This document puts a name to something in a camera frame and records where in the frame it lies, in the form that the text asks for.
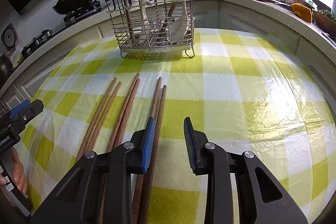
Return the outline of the person's left hand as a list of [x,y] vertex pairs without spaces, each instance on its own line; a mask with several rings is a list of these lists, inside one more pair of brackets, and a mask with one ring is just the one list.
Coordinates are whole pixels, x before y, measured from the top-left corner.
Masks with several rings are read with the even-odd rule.
[[14,180],[17,188],[23,193],[27,192],[27,177],[24,172],[22,163],[20,162],[17,150],[11,147],[2,156],[1,160],[4,160],[6,164],[10,163],[13,165],[12,168],[12,179]]

